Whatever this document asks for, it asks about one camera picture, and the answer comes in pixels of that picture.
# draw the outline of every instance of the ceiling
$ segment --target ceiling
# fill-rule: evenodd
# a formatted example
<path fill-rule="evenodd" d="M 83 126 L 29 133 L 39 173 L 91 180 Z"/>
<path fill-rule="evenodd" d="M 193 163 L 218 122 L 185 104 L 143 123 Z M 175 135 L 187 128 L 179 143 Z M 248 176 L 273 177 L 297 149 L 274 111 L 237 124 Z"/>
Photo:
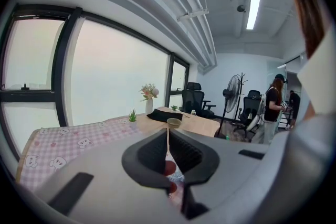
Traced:
<path fill-rule="evenodd" d="M 302 38 L 293 0 L 261 0 L 253 30 L 246 30 L 250 0 L 200 0 L 217 52 L 242 52 L 282 58 L 286 43 Z M 245 5 L 246 12 L 237 11 Z"/>

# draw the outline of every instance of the window frame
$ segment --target window frame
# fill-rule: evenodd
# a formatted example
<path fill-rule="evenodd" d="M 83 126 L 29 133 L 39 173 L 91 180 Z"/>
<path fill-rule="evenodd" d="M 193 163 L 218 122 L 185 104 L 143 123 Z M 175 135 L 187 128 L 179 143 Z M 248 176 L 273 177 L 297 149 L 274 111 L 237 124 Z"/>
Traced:
<path fill-rule="evenodd" d="M 166 53 L 167 55 L 170 55 L 168 71 L 166 74 L 167 82 L 165 92 L 165 106 L 169 106 L 169 98 L 171 95 L 182 94 L 182 91 L 171 91 L 173 66 L 174 62 L 177 62 L 186 68 L 185 83 L 184 83 L 184 88 L 186 88 L 189 75 L 189 64 L 182 58 L 177 56 L 175 53 L 170 52 L 168 49 L 164 48 L 163 46 L 161 46 L 154 40 L 148 38 L 147 36 L 113 20 L 107 19 L 97 14 L 85 12 L 80 7 L 69 8 L 54 5 L 16 4 L 10 16 L 7 19 L 6 25 L 0 37 L 0 74 L 1 74 L 0 86 L 3 85 L 3 70 L 4 70 L 7 42 L 15 21 L 33 18 L 33 19 L 63 20 L 65 23 L 58 37 L 54 59 L 52 63 L 51 90 L 3 90 L 2 87 L 0 87 L 0 106 L 1 102 L 55 103 L 57 118 L 60 127 L 68 126 L 64 104 L 64 91 L 63 91 L 64 68 L 65 68 L 64 63 L 66 60 L 67 48 L 70 41 L 72 30 L 76 24 L 77 19 L 80 18 L 81 16 L 85 17 L 87 20 L 91 20 L 93 22 L 100 23 L 112 27 L 114 29 L 117 29 L 119 31 L 122 31 Z M 15 158 L 19 161 L 20 154 L 17 152 L 16 147 L 12 141 L 12 137 L 8 130 L 2 106 L 0 107 L 0 127 L 3 130 L 4 136 L 7 140 L 10 150 L 14 154 Z"/>
<path fill-rule="evenodd" d="M 172 79 L 173 79 L 173 69 L 174 69 L 174 63 L 178 63 L 179 65 L 185 67 L 185 75 L 184 75 L 184 87 L 181 91 L 172 91 Z M 170 54 L 169 59 L 169 67 L 168 67 L 168 75 L 167 75 L 167 84 L 166 84 L 166 96 L 165 96 L 165 102 L 164 106 L 169 108 L 169 100 L 171 95 L 180 95 L 182 94 L 182 91 L 186 89 L 188 84 L 188 78 L 189 78 L 189 63 L 184 61 L 182 58 L 177 56 L 175 53 Z"/>

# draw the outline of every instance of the small potted plant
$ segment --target small potted plant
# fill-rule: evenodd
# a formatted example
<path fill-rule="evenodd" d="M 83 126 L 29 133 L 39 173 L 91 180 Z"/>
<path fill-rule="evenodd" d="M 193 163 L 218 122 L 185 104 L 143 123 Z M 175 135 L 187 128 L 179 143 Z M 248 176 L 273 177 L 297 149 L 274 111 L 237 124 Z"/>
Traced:
<path fill-rule="evenodd" d="M 178 106 L 177 105 L 172 105 L 171 108 L 172 108 L 173 112 L 176 113 L 176 110 L 178 109 Z"/>
<path fill-rule="evenodd" d="M 131 113 L 128 116 L 128 120 L 129 120 L 130 126 L 132 128 L 136 127 L 137 117 L 136 117 L 135 109 L 133 109 L 133 111 L 131 110 Z"/>

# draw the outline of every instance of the black fan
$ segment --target black fan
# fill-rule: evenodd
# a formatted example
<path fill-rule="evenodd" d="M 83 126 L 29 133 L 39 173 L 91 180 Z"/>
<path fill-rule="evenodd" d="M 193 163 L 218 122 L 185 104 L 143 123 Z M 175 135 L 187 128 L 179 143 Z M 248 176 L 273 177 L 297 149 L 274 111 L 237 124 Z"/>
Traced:
<path fill-rule="evenodd" d="M 238 96 L 239 96 L 239 78 L 237 75 L 234 75 L 227 86 L 227 89 L 223 91 L 223 96 L 225 97 L 225 105 L 222 120 L 220 121 L 221 125 L 219 126 L 219 130 L 217 132 L 217 136 L 221 133 L 222 125 L 226 112 L 231 112 L 235 107 Z"/>

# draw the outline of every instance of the office chair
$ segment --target office chair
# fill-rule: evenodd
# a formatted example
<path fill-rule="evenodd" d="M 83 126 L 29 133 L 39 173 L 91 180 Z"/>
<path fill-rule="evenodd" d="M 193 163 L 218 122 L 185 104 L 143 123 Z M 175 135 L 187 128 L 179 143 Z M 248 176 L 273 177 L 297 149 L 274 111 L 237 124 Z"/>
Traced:
<path fill-rule="evenodd" d="M 245 137 L 247 136 L 246 128 L 249 126 L 251 121 L 257 115 L 260 101 L 261 101 L 261 99 L 255 99 L 255 98 L 252 98 L 252 97 L 244 97 L 244 110 L 241 113 L 241 115 L 239 116 L 239 119 L 242 122 L 242 125 L 235 128 L 233 130 L 234 132 L 237 131 L 237 130 L 244 130 Z"/>
<path fill-rule="evenodd" d="M 209 100 L 204 99 L 204 92 L 201 91 L 202 87 L 199 83 L 196 82 L 188 82 L 187 87 L 185 90 L 182 91 L 182 109 L 180 111 L 191 113 L 192 110 L 196 111 L 196 115 L 203 117 L 203 118 L 214 118 L 215 113 L 210 109 L 215 107 L 214 104 L 207 104 L 210 102 Z"/>
<path fill-rule="evenodd" d="M 261 99 L 261 94 L 259 91 L 256 91 L 256 90 L 251 90 L 248 92 L 248 95 L 247 97 L 252 97 L 254 99 Z"/>

